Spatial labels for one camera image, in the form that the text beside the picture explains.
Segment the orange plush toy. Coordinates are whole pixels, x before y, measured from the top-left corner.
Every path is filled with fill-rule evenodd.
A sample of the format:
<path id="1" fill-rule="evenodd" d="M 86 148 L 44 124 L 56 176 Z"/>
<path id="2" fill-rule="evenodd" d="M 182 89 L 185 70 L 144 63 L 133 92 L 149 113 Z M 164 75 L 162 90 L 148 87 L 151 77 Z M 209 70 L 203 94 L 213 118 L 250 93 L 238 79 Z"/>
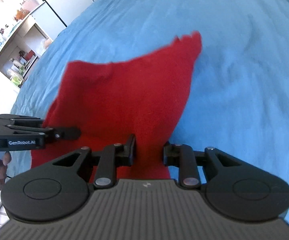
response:
<path id="1" fill-rule="evenodd" d="M 23 20 L 29 13 L 30 11 L 21 8 L 20 10 L 17 10 L 14 20 L 16 20 L 16 22 Z"/>

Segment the red small garment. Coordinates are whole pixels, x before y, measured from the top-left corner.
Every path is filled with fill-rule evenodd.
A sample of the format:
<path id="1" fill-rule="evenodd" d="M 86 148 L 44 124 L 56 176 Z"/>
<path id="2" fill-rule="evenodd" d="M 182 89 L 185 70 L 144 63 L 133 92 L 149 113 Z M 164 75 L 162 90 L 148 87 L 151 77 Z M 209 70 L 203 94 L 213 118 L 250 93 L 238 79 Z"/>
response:
<path id="1" fill-rule="evenodd" d="M 168 179 L 162 151 L 189 98 L 202 37 L 194 31 L 169 45 L 124 62 L 67 64 L 46 127 L 77 127 L 77 140 L 33 150 L 32 167 L 87 146 L 100 151 L 136 137 L 136 160 L 120 167 L 121 179 Z"/>

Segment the blue bed sheet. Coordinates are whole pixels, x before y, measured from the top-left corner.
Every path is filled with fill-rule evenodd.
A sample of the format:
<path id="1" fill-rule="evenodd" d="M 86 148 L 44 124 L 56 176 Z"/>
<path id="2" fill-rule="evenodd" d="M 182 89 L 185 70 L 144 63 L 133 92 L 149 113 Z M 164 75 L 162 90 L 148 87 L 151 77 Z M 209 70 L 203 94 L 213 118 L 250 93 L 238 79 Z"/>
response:
<path id="1" fill-rule="evenodd" d="M 11 112 L 44 118 L 69 61 L 125 61 L 194 30 L 203 49 L 171 141 L 215 146 L 289 184 L 289 0 L 96 0 L 42 55 Z"/>

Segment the pink pen holder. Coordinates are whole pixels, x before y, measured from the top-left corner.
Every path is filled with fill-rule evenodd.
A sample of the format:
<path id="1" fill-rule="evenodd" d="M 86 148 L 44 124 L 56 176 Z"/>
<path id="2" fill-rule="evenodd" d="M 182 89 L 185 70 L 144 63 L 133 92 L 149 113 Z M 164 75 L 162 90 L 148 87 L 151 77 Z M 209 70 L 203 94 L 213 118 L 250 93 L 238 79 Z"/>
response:
<path id="1" fill-rule="evenodd" d="M 39 6 L 39 2 L 37 0 L 24 0 L 21 4 L 21 9 L 24 11 L 31 12 Z"/>

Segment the white desk shelf unit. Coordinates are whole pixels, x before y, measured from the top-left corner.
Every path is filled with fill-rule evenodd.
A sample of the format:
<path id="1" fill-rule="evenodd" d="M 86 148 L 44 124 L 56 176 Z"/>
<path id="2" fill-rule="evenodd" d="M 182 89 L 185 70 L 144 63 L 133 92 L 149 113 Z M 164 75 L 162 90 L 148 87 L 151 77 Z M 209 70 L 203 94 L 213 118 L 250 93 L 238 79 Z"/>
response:
<path id="1" fill-rule="evenodd" d="M 53 41 L 65 25 L 43 0 L 23 20 L 14 16 L 24 0 L 0 0 L 0 72 L 16 87 L 21 87 L 46 52 L 45 39 Z M 35 56 L 26 61 L 23 56 L 33 50 Z"/>

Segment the beige bag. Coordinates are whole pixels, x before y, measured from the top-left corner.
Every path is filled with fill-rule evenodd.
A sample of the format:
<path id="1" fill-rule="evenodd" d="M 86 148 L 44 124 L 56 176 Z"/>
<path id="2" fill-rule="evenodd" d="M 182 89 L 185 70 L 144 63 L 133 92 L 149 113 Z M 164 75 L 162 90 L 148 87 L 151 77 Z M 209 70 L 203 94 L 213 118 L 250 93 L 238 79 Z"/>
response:
<path id="1" fill-rule="evenodd" d="M 53 42 L 53 40 L 50 38 L 45 39 L 43 42 L 44 49 L 46 50 L 52 44 L 52 42 Z"/>

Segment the red box on shelf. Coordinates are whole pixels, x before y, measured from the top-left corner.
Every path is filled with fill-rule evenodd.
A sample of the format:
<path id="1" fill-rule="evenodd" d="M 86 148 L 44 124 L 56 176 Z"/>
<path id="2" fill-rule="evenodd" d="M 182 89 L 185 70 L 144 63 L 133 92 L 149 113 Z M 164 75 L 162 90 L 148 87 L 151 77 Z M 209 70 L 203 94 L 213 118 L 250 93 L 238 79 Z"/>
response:
<path id="1" fill-rule="evenodd" d="M 35 56 L 35 53 L 33 50 L 30 50 L 28 53 L 26 53 L 23 58 L 26 60 L 26 61 L 29 61 L 33 56 Z"/>

